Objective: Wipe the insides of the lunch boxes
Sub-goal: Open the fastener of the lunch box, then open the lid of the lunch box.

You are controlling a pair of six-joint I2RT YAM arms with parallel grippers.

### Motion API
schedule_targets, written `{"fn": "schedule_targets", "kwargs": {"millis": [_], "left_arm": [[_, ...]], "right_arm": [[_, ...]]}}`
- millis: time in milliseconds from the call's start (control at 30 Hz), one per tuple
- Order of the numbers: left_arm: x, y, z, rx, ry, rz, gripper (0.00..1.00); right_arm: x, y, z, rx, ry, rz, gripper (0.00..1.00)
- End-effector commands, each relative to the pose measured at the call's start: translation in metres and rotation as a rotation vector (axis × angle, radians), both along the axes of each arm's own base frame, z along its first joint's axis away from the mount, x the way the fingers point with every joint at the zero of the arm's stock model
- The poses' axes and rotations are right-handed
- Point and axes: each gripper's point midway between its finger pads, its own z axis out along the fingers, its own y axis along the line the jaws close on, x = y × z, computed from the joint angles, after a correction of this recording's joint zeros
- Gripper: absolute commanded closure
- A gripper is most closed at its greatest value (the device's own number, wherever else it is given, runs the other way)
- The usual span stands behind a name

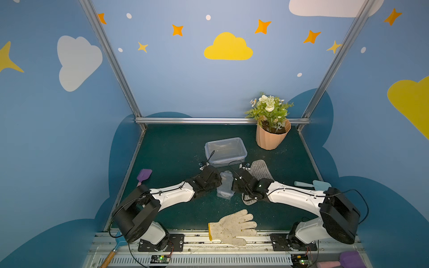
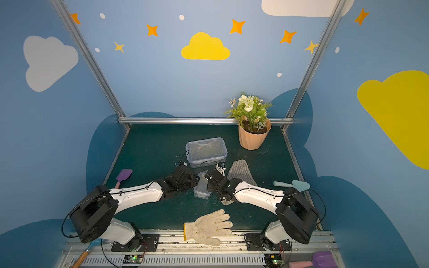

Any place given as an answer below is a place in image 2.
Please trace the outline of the small clear lunch box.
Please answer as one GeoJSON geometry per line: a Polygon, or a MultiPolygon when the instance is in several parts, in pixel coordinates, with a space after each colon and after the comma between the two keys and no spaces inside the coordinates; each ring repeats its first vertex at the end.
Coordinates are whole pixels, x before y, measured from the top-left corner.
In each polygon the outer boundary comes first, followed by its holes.
{"type": "Polygon", "coordinates": [[[206,172],[200,172],[198,174],[198,183],[193,188],[194,196],[196,198],[207,200],[209,199],[211,192],[207,190],[208,188],[208,180],[206,178],[206,172]]]}

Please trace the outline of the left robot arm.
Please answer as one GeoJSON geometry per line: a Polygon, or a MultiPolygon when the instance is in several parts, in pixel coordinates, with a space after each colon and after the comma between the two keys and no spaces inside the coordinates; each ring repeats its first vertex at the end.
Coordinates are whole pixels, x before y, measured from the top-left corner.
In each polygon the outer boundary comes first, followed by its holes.
{"type": "Polygon", "coordinates": [[[68,217],[82,243],[103,239],[118,243],[125,251],[138,251],[144,239],[137,226],[114,216],[138,205],[173,198],[194,188],[197,183],[198,178],[192,169],[181,164],[166,178],[144,185],[122,189],[99,185],[70,211],[68,217]]]}

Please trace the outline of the large clear lunch box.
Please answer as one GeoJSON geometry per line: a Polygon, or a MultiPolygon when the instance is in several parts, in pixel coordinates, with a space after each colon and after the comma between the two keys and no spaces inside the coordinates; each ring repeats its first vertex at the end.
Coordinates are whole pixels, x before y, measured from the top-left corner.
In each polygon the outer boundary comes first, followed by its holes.
{"type": "Polygon", "coordinates": [[[221,137],[188,142],[185,150],[189,151],[187,160],[191,168],[224,162],[228,155],[227,147],[221,137]]]}

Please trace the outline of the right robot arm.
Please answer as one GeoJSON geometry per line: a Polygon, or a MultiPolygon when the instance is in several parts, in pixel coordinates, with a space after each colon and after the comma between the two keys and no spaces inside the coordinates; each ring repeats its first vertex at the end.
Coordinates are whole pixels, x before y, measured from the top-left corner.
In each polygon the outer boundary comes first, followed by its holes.
{"type": "Polygon", "coordinates": [[[208,190],[215,192],[222,201],[251,204],[265,209],[278,217],[270,222],[260,236],[266,246],[282,241],[310,242],[317,225],[317,209],[294,188],[274,191],[251,185],[241,179],[228,179],[218,170],[204,176],[208,180],[208,190]]]}

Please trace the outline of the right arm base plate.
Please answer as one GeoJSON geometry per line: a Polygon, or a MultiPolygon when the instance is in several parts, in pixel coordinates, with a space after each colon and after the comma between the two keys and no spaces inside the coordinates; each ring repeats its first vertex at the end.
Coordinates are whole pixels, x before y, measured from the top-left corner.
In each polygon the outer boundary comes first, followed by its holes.
{"type": "Polygon", "coordinates": [[[248,251],[290,251],[292,249],[290,240],[273,243],[258,233],[246,233],[244,239],[248,251]]]}

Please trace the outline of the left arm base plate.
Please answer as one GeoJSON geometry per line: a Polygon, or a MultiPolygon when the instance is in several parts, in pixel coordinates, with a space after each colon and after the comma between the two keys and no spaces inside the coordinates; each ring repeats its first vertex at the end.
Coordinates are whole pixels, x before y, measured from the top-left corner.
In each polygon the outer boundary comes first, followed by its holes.
{"type": "Polygon", "coordinates": [[[127,244],[114,242],[112,252],[155,252],[158,247],[159,234],[137,234],[127,244]]]}

